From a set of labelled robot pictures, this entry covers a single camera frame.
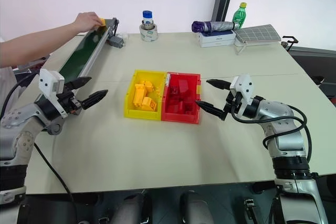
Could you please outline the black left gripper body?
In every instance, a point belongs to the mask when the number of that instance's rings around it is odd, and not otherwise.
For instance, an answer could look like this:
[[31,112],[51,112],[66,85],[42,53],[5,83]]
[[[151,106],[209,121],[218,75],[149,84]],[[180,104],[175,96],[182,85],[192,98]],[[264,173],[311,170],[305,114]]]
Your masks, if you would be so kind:
[[79,115],[82,107],[80,102],[74,95],[73,90],[68,89],[68,82],[64,84],[62,93],[56,95],[57,102],[60,105],[58,111],[61,116],[67,116],[68,114]]

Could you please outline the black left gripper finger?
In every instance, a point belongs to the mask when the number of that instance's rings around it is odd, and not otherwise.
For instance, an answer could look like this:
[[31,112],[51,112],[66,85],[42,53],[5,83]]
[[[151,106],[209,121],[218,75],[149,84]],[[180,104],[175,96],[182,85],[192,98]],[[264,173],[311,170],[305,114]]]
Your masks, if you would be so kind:
[[68,82],[68,89],[69,90],[77,90],[77,89],[85,86],[90,80],[91,80],[91,77],[76,78],[75,80]]
[[108,93],[108,90],[99,90],[96,91],[95,93],[89,95],[86,99],[83,101],[80,101],[81,107],[86,110],[93,105],[97,104],[100,102]]

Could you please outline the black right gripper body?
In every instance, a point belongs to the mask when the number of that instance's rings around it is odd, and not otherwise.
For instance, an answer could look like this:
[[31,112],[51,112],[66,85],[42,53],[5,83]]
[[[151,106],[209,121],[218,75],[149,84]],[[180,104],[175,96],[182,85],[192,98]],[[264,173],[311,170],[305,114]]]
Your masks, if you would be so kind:
[[243,95],[241,92],[237,92],[233,94],[231,91],[229,92],[226,98],[226,104],[224,106],[224,113],[226,115],[231,114],[232,108],[234,108],[235,115],[238,115],[238,111],[242,104]]

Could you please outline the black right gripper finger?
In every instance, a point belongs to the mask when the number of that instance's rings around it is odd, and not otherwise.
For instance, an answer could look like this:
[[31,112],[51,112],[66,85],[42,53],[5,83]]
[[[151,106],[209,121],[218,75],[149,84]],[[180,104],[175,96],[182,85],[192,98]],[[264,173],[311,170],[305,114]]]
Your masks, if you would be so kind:
[[227,112],[225,112],[224,110],[218,109],[214,107],[212,104],[205,102],[205,101],[195,101],[195,102],[205,112],[218,117],[222,121],[226,119]]
[[219,80],[219,79],[208,79],[206,80],[207,83],[210,85],[221,89],[221,90],[230,90],[231,83],[225,80]]

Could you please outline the person's bare hand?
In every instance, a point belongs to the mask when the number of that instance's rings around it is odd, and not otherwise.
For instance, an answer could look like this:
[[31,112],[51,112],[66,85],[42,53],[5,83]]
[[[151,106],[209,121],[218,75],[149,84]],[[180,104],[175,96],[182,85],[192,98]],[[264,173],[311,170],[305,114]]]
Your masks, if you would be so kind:
[[95,12],[79,13],[75,21],[71,24],[77,33],[84,33],[102,26],[103,23]]

